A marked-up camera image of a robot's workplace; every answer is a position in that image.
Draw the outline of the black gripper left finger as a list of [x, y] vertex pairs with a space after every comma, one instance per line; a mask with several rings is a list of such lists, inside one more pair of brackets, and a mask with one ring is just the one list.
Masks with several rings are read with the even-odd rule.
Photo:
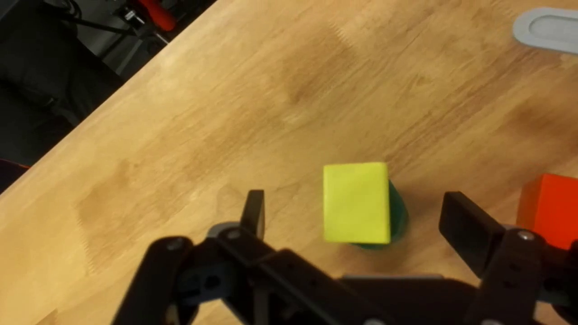
[[251, 190], [245, 198], [240, 226], [254, 235], [263, 237], [265, 230], [265, 194], [261, 190]]

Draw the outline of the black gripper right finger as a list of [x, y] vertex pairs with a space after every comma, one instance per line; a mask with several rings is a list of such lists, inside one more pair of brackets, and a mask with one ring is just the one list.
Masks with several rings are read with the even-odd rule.
[[462, 192], [442, 198], [438, 232], [464, 264], [482, 279], [505, 230]]

